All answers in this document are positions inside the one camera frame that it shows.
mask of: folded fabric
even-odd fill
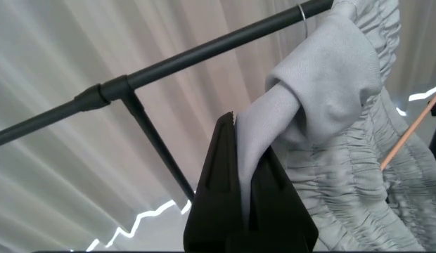
[[[276,139],[279,158],[320,230],[315,249],[436,250],[436,164],[429,150],[412,137],[408,155],[392,161],[384,175],[379,168],[405,131],[383,89],[399,43],[397,5],[335,1],[322,26],[271,72],[269,90],[238,114],[244,216],[252,173]],[[416,166],[398,172],[405,161]]]

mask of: gray cloth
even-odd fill
[[[397,1],[335,1],[322,26],[274,68],[270,89],[236,120],[244,217],[252,173],[276,139],[319,228],[315,249],[436,250],[430,151],[412,136],[384,174],[379,168],[406,129],[383,89],[399,28]]]

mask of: white curtain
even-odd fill
[[[436,9],[436,1],[419,2],[433,4],[431,13]],[[297,3],[0,0],[0,130],[93,84]],[[407,24],[421,23],[423,16],[413,10],[421,4],[409,3],[414,5],[402,8],[415,20]],[[308,19],[309,33],[322,17]],[[427,28],[436,30],[436,14],[429,17]],[[193,187],[216,119],[245,109],[264,92],[264,77],[304,39],[303,29],[293,25],[136,91]],[[403,63],[391,74],[389,87],[398,101],[418,84],[404,77],[404,71],[411,72],[404,67],[411,64],[408,48],[415,49],[404,40],[416,39],[417,29],[407,29],[402,44],[408,46],[398,55]],[[430,40],[423,41],[421,50]],[[413,60],[426,59],[421,54]],[[432,66],[426,70],[432,72]],[[121,102],[0,147],[0,252],[181,250],[187,211],[184,194]]]

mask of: gathered gray fabric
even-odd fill
[[[339,0],[236,119],[243,216],[250,179],[274,142],[319,229],[316,250],[436,250],[436,163],[405,132],[383,89],[399,43],[396,0]],[[390,194],[391,207],[385,202]]]

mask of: clothing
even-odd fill
[[[384,174],[379,165],[406,129],[383,88],[399,43],[397,5],[335,1],[323,24],[273,69],[268,91],[238,114],[245,217],[252,173],[274,142],[319,228],[315,249],[436,250],[430,151],[412,136]]]

